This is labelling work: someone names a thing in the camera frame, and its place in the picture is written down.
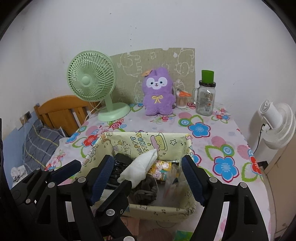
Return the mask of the yellow cartoon fabric box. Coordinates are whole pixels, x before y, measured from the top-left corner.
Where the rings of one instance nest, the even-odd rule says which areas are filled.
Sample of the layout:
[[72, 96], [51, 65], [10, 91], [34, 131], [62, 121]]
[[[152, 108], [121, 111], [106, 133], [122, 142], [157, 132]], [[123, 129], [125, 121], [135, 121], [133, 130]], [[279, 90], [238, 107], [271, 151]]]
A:
[[[75, 177], [85, 177], [91, 169], [100, 164], [105, 155], [114, 156], [122, 153], [135, 159], [153, 149], [158, 152], [158, 160], [170, 163], [180, 163], [185, 155], [192, 157], [194, 154], [191, 137], [186, 133], [105, 132], [95, 141]], [[167, 194], [162, 196], [161, 203], [156, 205], [130, 203], [124, 215], [138, 219], [178, 223], [194, 213], [196, 203], [186, 181], [183, 181], [179, 190], [175, 190], [175, 196], [172, 197], [172, 200], [177, 202], [176, 207], [170, 207], [164, 203], [168, 197]]]

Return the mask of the white cloth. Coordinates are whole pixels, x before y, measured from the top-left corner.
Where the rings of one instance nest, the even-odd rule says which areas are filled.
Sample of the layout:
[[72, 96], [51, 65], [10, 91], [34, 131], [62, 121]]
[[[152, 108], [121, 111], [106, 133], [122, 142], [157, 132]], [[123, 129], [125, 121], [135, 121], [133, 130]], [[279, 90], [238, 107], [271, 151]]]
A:
[[132, 188], [135, 188], [142, 180], [146, 178], [149, 169], [157, 157], [158, 153], [156, 149], [152, 149], [139, 155], [120, 174], [119, 178], [117, 179], [118, 183], [128, 180], [132, 183]]

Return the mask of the floral tablecloth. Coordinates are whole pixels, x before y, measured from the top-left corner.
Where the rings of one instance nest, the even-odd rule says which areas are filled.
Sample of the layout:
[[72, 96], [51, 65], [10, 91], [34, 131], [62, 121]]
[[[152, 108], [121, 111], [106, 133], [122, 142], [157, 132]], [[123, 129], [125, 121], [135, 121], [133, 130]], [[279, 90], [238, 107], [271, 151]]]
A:
[[130, 106], [128, 115], [118, 120], [103, 122], [91, 117], [72, 136], [60, 140], [58, 148], [46, 164], [46, 169], [58, 169], [76, 159], [90, 163], [93, 147], [103, 133], [119, 132], [114, 150], [125, 154], [142, 153], [152, 145], [144, 142], [144, 132], [153, 133], [159, 151], [172, 147], [176, 134], [186, 133], [191, 145], [186, 148], [198, 167], [223, 183], [237, 185], [244, 182], [250, 188], [264, 220], [271, 231], [269, 201], [266, 186], [254, 153], [228, 111], [217, 105], [211, 116], [199, 115], [195, 105], [174, 109], [169, 115], [145, 114], [141, 103]]

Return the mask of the grey plaid pillow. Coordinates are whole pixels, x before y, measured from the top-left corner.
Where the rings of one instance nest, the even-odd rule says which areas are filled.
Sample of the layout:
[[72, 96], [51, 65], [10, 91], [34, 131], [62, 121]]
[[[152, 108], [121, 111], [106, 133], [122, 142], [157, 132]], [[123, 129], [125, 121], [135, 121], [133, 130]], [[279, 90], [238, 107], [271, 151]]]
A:
[[28, 131], [23, 145], [23, 163], [27, 173], [37, 168], [46, 169], [47, 162], [58, 148], [64, 135], [61, 130], [43, 125], [36, 120]]

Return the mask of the glass jar green lid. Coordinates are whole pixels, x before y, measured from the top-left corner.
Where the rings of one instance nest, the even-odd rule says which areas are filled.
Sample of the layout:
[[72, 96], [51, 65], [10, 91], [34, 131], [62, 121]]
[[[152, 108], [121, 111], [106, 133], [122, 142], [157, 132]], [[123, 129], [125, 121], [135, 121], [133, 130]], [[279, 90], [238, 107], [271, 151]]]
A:
[[199, 87], [192, 91], [192, 100], [196, 105], [196, 112], [200, 115], [210, 116], [213, 112], [216, 82], [214, 81], [214, 71], [202, 70]]

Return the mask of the pink cartoon tissue pack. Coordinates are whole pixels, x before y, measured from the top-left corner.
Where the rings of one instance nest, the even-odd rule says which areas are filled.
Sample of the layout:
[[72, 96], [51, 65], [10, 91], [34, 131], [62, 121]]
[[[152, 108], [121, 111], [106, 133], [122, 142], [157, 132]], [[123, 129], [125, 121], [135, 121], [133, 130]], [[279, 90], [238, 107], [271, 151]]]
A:
[[133, 218], [133, 217], [121, 217], [120, 218], [125, 226], [128, 228], [128, 230], [135, 236], [139, 234], [139, 219]]

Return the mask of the toothpick jar orange lid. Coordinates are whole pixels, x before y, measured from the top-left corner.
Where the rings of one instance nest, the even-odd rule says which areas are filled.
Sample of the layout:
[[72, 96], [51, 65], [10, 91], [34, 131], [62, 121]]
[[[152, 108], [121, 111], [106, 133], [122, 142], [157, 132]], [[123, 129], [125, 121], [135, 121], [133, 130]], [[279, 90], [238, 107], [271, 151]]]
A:
[[176, 91], [176, 107], [179, 109], [186, 108], [188, 100], [191, 98], [191, 96], [192, 95], [190, 93], [178, 89]]

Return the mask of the white standing fan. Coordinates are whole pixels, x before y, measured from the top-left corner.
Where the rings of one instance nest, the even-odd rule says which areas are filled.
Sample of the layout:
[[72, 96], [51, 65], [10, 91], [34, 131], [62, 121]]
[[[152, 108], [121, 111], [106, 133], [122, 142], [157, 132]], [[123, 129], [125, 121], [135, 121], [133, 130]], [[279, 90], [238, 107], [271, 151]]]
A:
[[249, 128], [257, 134], [255, 155], [259, 156], [265, 147], [279, 150], [295, 134], [295, 113], [287, 103], [274, 104], [267, 99], [254, 113]]

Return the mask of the crumpled white clothes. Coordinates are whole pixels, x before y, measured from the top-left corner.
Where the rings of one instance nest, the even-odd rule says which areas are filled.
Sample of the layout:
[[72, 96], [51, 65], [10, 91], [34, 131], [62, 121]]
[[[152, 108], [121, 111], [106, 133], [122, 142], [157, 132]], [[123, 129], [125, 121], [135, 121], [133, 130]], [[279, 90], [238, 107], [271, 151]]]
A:
[[18, 183], [20, 180], [28, 175], [27, 170], [24, 165], [19, 167], [13, 167], [11, 169], [11, 177], [13, 179], [13, 184]]

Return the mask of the purple plush toy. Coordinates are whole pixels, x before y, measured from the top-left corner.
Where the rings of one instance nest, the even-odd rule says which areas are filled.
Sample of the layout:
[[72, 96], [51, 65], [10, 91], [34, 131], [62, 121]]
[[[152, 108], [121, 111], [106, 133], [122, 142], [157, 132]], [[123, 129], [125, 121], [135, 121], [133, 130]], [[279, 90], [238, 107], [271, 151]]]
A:
[[143, 105], [148, 116], [173, 113], [176, 97], [173, 94], [173, 81], [164, 67], [152, 70], [142, 82], [144, 93]]

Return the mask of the colourful cartoon packet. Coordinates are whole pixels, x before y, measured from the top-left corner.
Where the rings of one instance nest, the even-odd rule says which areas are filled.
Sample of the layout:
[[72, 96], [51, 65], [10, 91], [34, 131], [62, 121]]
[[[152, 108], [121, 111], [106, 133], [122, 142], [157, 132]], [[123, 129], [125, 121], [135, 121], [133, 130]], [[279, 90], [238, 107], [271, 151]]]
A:
[[156, 160], [148, 173], [151, 174], [157, 181], [165, 181], [167, 174], [171, 171], [172, 164], [168, 161]]

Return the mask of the green tissue pack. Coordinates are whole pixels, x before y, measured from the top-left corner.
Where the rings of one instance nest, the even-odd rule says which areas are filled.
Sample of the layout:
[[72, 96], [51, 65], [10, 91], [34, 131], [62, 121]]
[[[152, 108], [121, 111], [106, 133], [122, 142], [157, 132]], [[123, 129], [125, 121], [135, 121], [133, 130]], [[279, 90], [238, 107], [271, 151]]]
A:
[[173, 241], [190, 241], [193, 232], [177, 230]]

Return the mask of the green desk fan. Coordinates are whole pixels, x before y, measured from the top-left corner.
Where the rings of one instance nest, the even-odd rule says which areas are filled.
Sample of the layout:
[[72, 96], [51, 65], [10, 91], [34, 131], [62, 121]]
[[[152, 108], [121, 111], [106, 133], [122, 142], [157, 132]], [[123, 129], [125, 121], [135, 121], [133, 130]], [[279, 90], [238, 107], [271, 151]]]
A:
[[111, 94], [116, 84], [116, 69], [111, 58], [98, 51], [83, 51], [76, 55], [67, 69], [67, 82], [72, 92], [87, 102], [104, 101], [98, 120], [109, 122], [126, 116], [130, 106], [113, 102]]

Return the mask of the clear zip bags stack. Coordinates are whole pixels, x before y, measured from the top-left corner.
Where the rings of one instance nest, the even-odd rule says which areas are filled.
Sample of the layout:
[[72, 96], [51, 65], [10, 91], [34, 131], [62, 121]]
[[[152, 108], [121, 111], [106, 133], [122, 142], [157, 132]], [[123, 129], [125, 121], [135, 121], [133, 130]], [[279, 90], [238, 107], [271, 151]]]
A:
[[173, 164], [171, 170], [166, 175], [163, 198], [165, 200], [177, 201], [180, 200], [188, 190], [189, 185], [182, 168]]

